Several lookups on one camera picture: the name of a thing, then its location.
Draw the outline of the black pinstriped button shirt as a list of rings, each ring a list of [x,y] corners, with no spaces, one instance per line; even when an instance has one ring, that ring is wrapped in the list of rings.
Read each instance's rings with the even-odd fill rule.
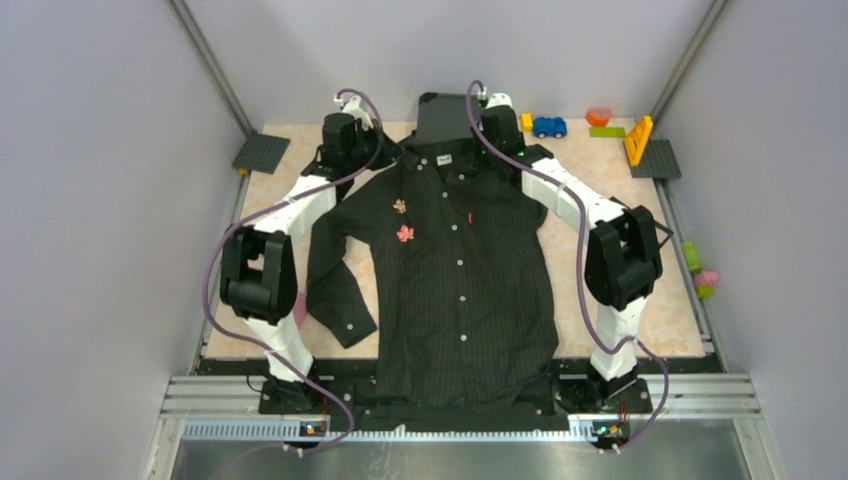
[[[546,216],[468,148],[408,149],[313,224],[308,312],[345,348],[378,335],[380,395],[511,405],[559,343],[538,238]],[[414,240],[398,240],[402,225]]]

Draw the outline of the pink gold brooch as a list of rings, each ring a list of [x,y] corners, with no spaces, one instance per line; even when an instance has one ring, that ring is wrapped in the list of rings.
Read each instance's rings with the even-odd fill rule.
[[[415,230],[413,227],[402,225],[396,232],[396,236],[401,243],[407,243],[415,239]]]

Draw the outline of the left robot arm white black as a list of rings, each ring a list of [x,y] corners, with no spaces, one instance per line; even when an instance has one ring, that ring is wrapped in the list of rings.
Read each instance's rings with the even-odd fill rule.
[[[296,320],[299,298],[295,244],[333,209],[366,171],[390,164],[394,154],[368,96],[344,88],[336,112],[322,125],[322,141],[292,189],[273,206],[232,225],[220,259],[219,297],[251,330],[247,342],[268,361],[262,395],[273,404],[308,413],[323,393],[311,376],[314,357]]]

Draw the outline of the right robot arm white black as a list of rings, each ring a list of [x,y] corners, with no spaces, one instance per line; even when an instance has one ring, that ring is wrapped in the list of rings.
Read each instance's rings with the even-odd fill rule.
[[[465,104],[484,155],[517,170],[521,192],[578,235],[578,304],[595,344],[586,397],[594,409],[612,412],[637,382],[640,321],[663,273],[654,216],[644,206],[627,208],[598,194],[546,147],[526,143],[508,95],[489,94],[474,81]]]

